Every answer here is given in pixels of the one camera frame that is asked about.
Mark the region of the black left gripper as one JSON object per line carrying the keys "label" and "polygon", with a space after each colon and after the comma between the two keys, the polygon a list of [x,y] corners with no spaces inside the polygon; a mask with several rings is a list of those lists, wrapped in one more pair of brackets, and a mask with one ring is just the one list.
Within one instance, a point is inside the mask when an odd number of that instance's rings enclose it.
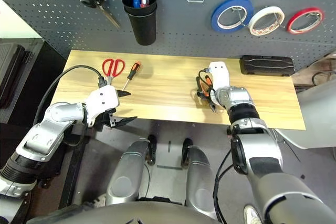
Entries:
{"label": "black left gripper", "polygon": [[[117,90],[117,95],[119,98],[131,95],[130,92]],[[123,118],[119,121],[115,121],[113,114],[116,112],[116,108],[107,110],[100,115],[100,123],[108,127],[122,127],[128,123],[137,119],[137,116]]]}

